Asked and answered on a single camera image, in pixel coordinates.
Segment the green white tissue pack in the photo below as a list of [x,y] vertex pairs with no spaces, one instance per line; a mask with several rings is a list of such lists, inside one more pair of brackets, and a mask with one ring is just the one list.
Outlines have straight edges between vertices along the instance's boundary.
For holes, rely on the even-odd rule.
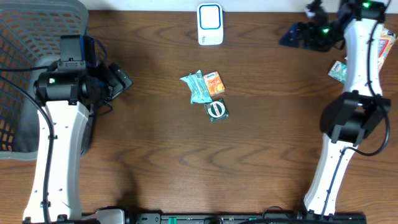
[[344,63],[336,61],[328,72],[328,75],[341,83],[345,83],[346,69],[347,66]]

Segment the yellow antibacterial wipes bag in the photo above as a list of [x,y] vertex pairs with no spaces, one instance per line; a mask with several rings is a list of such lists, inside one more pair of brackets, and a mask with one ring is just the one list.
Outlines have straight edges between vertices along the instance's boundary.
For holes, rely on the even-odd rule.
[[386,57],[388,56],[396,40],[397,40],[397,35],[395,33],[390,31],[389,29],[383,28],[378,45],[378,54],[379,54],[377,61],[378,72],[380,72],[386,60]]

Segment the light teal wipes pack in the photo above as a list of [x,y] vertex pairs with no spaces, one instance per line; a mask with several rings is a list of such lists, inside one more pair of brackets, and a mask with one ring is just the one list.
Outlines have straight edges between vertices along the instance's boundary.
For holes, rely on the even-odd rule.
[[201,70],[184,76],[180,78],[180,80],[185,82],[191,91],[191,104],[211,103],[213,101],[207,89]]

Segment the dark green Zam-Buk box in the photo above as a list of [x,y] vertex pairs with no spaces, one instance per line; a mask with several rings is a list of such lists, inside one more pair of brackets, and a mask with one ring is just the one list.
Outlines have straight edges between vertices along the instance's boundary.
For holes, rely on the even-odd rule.
[[211,123],[226,119],[229,116],[228,109],[222,98],[211,103],[205,103],[205,110]]

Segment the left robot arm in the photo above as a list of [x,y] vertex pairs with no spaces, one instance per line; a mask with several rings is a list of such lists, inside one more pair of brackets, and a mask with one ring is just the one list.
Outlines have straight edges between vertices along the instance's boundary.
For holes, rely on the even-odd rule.
[[101,208],[88,216],[81,209],[78,181],[88,120],[133,84],[118,64],[97,61],[98,43],[88,35],[61,36],[60,59],[34,83],[39,148],[24,223],[131,222],[122,208]]

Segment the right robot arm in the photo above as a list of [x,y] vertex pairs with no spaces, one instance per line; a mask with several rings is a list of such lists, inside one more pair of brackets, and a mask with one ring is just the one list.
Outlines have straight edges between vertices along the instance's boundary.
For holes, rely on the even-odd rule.
[[320,118],[323,145],[312,184],[303,204],[317,219],[333,220],[336,198],[353,154],[376,156],[387,146],[391,101],[379,80],[379,42],[389,3],[340,1],[330,21],[321,1],[305,7],[310,22],[298,22],[280,45],[327,52],[336,43],[346,49],[347,72],[342,94],[325,107]]

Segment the orange tissue pack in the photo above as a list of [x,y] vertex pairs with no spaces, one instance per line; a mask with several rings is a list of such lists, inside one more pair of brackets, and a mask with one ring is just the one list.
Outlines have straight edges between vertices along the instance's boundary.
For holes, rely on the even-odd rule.
[[203,79],[210,96],[215,96],[225,91],[225,86],[217,71],[204,75]]

